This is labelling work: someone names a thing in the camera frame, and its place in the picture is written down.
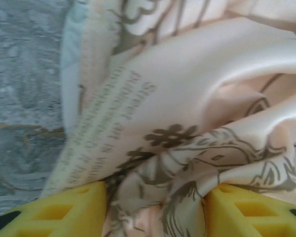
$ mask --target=yellow plastic piece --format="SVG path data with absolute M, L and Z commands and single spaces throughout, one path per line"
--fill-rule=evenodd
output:
M 0 237 L 100 237 L 106 206 L 103 182 L 70 189 L 9 210 L 21 214 Z
M 296 237 L 295 205 L 228 184 L 205 199 L 209 237 Z

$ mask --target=fabric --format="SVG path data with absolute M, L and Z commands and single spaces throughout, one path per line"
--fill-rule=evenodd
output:
M 42 197 L 105 180 L 106 237 L 206 236 L 219 183 L 296 204 L 296 1 L 79 4 L 82 114 Z

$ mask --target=white fabric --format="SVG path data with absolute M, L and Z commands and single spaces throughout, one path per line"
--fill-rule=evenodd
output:
M 296 204 L 296 32 L 273 24 L 296 2 L 89 4 L 84 110 L 42 197 L 105 179 L 114 237 L 206 235 L 222 182 Z

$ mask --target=satin fabric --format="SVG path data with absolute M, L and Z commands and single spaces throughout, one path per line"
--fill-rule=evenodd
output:
M 296 204 L 296 1 L 80 4 L 83 110 L 42 197 L 105 180 L 106 237 L 206 236 L 219 183 Z

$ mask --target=concrete floor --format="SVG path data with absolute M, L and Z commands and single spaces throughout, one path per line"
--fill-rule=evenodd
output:
M 71 0 L 0 0 L 0 123 L 62 126 L 59 54 Z M 0 175 L 24 189 L 42 188 L 64 138 L 29 135 L 25 127 L 0 129 Z M 0 181 L 0 213 L 36 198 Z

